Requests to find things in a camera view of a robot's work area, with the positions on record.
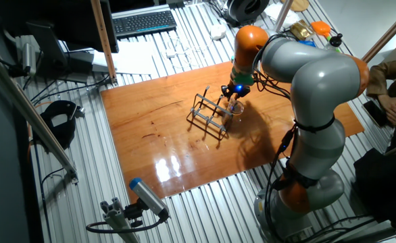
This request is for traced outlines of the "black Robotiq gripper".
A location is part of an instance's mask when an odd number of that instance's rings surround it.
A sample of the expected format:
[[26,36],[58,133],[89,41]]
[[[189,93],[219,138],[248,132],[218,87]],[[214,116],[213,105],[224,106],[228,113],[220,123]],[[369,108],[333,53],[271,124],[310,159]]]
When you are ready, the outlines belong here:
[[223,96],[226,97],[228,101],[234,94],[236,94],[234,97],[235,101],[241,101],[250,93],[250,87],[242,84],[230,83],[228,86],[221,86],[221,91]]

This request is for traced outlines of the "person right hand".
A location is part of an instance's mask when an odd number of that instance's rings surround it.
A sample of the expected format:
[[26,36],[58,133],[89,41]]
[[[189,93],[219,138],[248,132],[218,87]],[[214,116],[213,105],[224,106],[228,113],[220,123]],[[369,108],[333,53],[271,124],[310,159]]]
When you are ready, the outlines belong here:
[[396,114],[396,97],[380,94],[378,95],[378,102],[387,114]]

